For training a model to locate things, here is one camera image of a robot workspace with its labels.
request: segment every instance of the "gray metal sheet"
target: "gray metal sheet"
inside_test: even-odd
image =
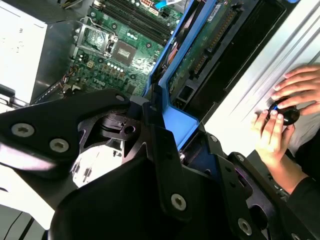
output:
[[[205,125],[226,154],[254,149],[249,122],[288,71],[319,61],[320,0],[301,0]]]

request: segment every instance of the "black knob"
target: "black knob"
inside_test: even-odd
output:
[[[277,110],[279,114],[283,115],[283,125],[288,126],[291,124],[294,124],[296,121],[298,121],[300,117],[300,112],[297,109],[297,106],[289,106],[283,109],[278,108],[278,104],[282,103],[284,100],[287,100],[288,97],[282,97],[279,100],[275,101],[269,108],[269,113],[267,119],[270,119],[270,113],[272,110]]]

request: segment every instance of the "motherboard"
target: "motherboard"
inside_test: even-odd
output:
[[[197,39],[168,82],[170,100],[175,107],[184,109],[195,88],[201,84],[198,77],[202,69],[215,54],[228,28],[241,14],[241,6],[238,1],[232,0],[216,2]]]
[[[55,85],[58,97],[107,88],[128,97],[142,96],[183,15],[169,6],[156,9],[157,2],[95,0],[76,30],[69,72]],[[35,103],[45,101],[45,96]]]

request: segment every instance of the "finger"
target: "finger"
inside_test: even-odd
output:
[[[279,150],[281,147],[283,126],[284,126],[284,116],[282,114],[278,114],[276,117],[272,136],[270,139],[270,145],[275,151]]]
[[[261,145],[267,146],[270,143],[271,135],[274,131],[274,126],[276,123],[278,112],[276,110],[272,110],[270,113],[270,119],[264,126],[262,135],[261,135]]]
[[[318,77],[319,73],[317,73],[316,71],[299,73],[280,82],[278,85],[274,87],[274,90],[279,91],[291,84],[317,79]]]
[[[257,119],[258,119],[258,115],[255,113],[251,119],[251,129],[255,127]]]
[[[302,92],[296,96],[290,97],[287,100],[278,104],[279,109],[284,109],[298,104],[314,101],[317,98],[317,93],[313,90]]]
[[[320,102],[316,102],[300,109],[300,115],[309,115],[320,112]]]
[[[317,70],[320,70],[320,64],[300,66],[300,67],[297,67],[296,69],[286,73],[284,75],[284,77],[286,79],[288,79],[288,78],[291,78],[292,76],[300,74],[300,73],[314,72]]]
[[[319,88],[319,84],[312,82],[312,80],[296,82],[291,85],[285,86],[281,90],[275,92],[271,98],[273,100],[277,100],[279,98],[289,96],[291,94],[307,91],[307,90],[315,90]]]
[[[290,143],[290,139],[292,135],[294,134],[296,128],[295,125],[289,125],[286,127],[286,129],[282,133],[282,140],[281,140],[281,147],[283,149],[287,149]]]
[[[263,126],[268,115],[268,110],[264,110],[256,120],[253,130],[261,137]]]

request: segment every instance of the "hand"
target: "hand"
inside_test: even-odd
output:
[[[273,110],[269,121],[265,124],[268,110],[260,116],[254,115],[251,121],[251,130],[257,139],[256,151],[268,168],[276,168],[285,155],[295,126],[290,125],[282,132],[284,116]]]
[[[280,103],[279,109],[315,101],[315,103],[302,108],[300,114],[308,115],[320,112],[320,64],[298,67],[288,72],[284,77],[286,80],[274,87],[277,92],[271,98],[278,100],[291,94],[295,94],[295,96]]]

